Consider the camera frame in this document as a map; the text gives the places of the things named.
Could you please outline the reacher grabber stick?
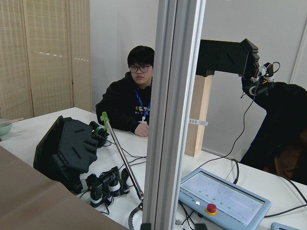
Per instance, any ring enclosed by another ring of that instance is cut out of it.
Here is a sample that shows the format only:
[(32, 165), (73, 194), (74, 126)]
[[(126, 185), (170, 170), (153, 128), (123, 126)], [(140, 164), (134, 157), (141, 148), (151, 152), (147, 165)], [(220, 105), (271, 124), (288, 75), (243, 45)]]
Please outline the reacher grabber stick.
[(132, 210), (132, 212), (130, 213), (129, 218), (128, 218), (129, 229), (134, 230), (133, 217), (138, 211), (142, 211), (144, 193), (143, 193), (143, 191), (142, 191), (142, 189), (141, 189), (141, 187), (140, 187), (140, 185), (139, 185), (139, 183), (138, 183), (138, 181), (137, 181), (137, 179), (136, 179), (136, 177), (135, 177), (135, 175), (134, 175), (134, 173), (131, 169), (131, 166), (130, 166), (130, 164), (129, 164), (129, 162), (128, 162), (128, 160), (127, 160), (127, 158), (126, 158), (126, 156), (123, 152), (123, 149), (122, 149), (122, 147), (121, 147), (121, 145), (120, 145), (120, 143), (117, 139), (117, 136), (116, 136), (115, 132), (113, 131), (113, 128), (110, 125), (107, 113), (103, 112), (102, 117), (103, 117), (103, 120), (104, 120), (105, 129), (107, 129), (109, 131), (110, 135), (112, 136), (112, 138), (114, 140), (114, 143), (115, 143), (115, 145), (116, 145), (116, 147), (117, 147), (117, 149), (118, 149), (118, 151), (121, 155), (123, 163), (124, 163), (126, 170), (127, 170), (128, 174), (130, 176), (130, 179), (132, 180), (133, 186), (134, 186), (136, 193), (137, 193), (137, 196), (140, 200), (140, 204), (135, 209)]

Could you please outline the aluminium frame post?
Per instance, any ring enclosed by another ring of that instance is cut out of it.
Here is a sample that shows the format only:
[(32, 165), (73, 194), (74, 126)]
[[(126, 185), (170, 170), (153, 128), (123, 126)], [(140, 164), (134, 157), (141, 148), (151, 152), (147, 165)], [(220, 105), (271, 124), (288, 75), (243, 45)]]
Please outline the aluminium frame post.
[(142, 215), (153, 230), (175, 224), (205, 4), (159, 1)]

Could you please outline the blue teach pendant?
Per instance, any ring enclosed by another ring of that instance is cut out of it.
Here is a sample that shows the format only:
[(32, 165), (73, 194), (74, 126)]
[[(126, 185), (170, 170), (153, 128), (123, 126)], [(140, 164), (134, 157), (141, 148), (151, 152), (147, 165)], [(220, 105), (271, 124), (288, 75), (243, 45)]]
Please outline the blue teach pendant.
[(271, 224), (271, 230), (299, 230), (297, 228), (274, 222)]
[(204, 169), (181, 179), (179, 200), (227, 230), (255, 230), (271, 202)]

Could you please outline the wooden block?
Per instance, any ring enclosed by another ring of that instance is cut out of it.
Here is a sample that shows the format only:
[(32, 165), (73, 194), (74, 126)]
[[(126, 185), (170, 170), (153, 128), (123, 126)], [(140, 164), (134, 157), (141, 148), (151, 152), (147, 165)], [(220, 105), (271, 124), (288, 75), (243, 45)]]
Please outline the wooden block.
[[(191, 101), (190, 118), (206, 121), (213, 75), (203, 77), (195, 76), (193, 95)], [(196, 156), (202, 148), (205, 126), (189, 123), (185, 154)]]

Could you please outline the black teleoperation device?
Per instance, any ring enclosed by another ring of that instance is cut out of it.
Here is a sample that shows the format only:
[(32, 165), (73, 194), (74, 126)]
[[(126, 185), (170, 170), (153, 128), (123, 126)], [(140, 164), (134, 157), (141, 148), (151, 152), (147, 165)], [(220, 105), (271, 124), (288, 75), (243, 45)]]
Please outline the black teleoperation device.
[(203, 77), (216, 71), (242, 75), (243, 91), (256, 96), (274, 88), (274, 63), (259, 63), (259, 49), (248, 39), (241, 42), (201, 40), (196, 74)]
[(90, 192), (91, 206), (112, 203), (116, 196), (128, 194), (128, 173), (115, 166), (99, 176), (80, 175), (97, 160), (97, 149), (105, 146), (107, 130), (95, 121), (85, 124), (59, 116), (38, 143), (33, 167), (48, 178), (62, 183), (74, 195)]

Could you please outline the person in black hoodie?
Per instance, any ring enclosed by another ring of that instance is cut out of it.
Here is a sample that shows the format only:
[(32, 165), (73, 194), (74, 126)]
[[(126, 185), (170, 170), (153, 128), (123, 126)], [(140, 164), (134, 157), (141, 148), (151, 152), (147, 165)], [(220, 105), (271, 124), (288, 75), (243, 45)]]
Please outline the person in black hoodie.
[(137, 136), (149, 134), (154, 50), (136, 46), (127, 57), (129, 71), (124, 78), (110, 84), (95, 106), (98, 123), (103, 125), (106, 112), (112, 128), (130, 131)]

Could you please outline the green bowl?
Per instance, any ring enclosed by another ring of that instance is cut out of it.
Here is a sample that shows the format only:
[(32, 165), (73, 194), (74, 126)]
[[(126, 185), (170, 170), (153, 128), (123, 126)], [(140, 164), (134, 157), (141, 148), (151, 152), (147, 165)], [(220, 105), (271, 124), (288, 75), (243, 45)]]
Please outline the green bowl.
[(0, 136), (4, 136), (9, 133), (12, 128), (13, 123), (6, 123), (0, 125)]

